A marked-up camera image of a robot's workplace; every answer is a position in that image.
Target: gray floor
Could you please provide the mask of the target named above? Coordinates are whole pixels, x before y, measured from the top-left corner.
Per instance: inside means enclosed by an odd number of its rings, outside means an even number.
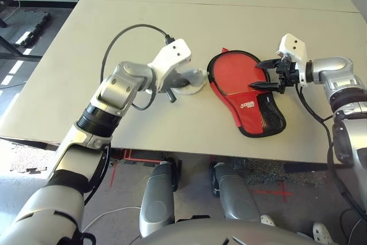
[[[52,20],[48,23],[48,27],[41,33],[38,41],[31,46],[33,48],[32,54],[43,55],[71,9],[30,10],[49,11],[52,14]],[[0,61],[0,80],[9,73],[14,64],[15,61]],[[26,81],[35,67],[35,63],[23,63],[9,85]],[[21,88],[14,87],[3,90],[0,96],[0,115]],[[197,154],[177,154],[177,156],[183,160],[184,169],[179,190],[174,195],[176,219],[204,214],[211,217],[223,217],[219,199],[212,197],[210,192],[209,157]],[[139,206],[147,178],[152,170],[152,168],[142,164],[119,164],[116,168],[113,186],[110,187],[112,174],[112,169],[110,169],[100,189],[85,209],[83,226],[102,212],[128,205]],[[343,170],[340,173],[346,180],[347,186],[356,195],[357,184],[351,171]],[[0,173],[0,234],[9,226],[28,197],[43,183],[44,180],[39,176]],[[280,190],[280,185],[259,184],[250,186],[250,189]],[[302,231],[306,234],[311,234],[314,221],[323,222],[336,242],[346,243],[341,234],[339,214],[348,206],[331,181],[319,187],[286,184],[286,190],[293,192],[292,196],[287,196],[286,202],[282,196],[254,193],[261,213],[270,214],[278,227],[294,232]],[[128,244],[139,233],[138,216],[139,213],[135,209],[114,213],[97,222],[90,231],[96,235],[99,244]],[[353,212],[346,213],[343,224],[347,232],[350,231],[356,220]],[[365,232],[366,228],[359,225],[353,235],[352,244],[367,244]]]
[[[10,11],[14,8],[7,8],[7,10],[3,11],[0,16],[1,18],[5,18]],[[27,46],[27,48],[32,48],[31,55],[40,55],[42,56],[51,42],[55,38],[56,34],[60,30],[61,26],[64,24],[65,20],[70,15],[72,9],[57,9],[57,8],[29,8],[29,7],[21,7],[20,10],[28,10],[28,11],[48,11],[51,14],[51,19],[47,23],[47,25],[43,28],[41,33],[38,35],[36,40]],[[0,46],[0,52],[6,53],[7,51]],[[7,107],[13,100],[14,96],[19,93],[23,86],[16,86],[6,89],[1,89],[4,86],[11,86],[16,84],[24,83],[28,80],[33,70],[36,68],[37,63],[33,62],[24,62],[20,69],[16,74],[9,74],[9,71],[12,69],[16,60],[0,60],[0,83],[7,75],[12,75],[13,78],[8,85],[0,85],[0,90],[2,93],[0,95],[0,116],[6,111]]]

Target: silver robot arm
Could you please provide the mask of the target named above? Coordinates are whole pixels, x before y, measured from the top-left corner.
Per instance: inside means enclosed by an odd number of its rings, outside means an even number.
[[[278,83],[253,83],[258,90],[284,93],[285,87],[298,83],[322,84],[333,112],[333,143],[340,162],[352,166],[367,209],[367,90],[353,73],[347,57],[329,57],[311,61],[304,42],[292,34],[282,37],[277,54],[280,59],[262,61],[259,68],[276,68]]]
[[[191,60],[184,40],[166,45],[148,65],[120,63],[92,97],[56,154],[47,184],[27,201],[0,244],[82,244],[94,236],[80,232],[84,194],[90,192],[106,164],[106,147],[138,91],[169,90],[166,79]]]

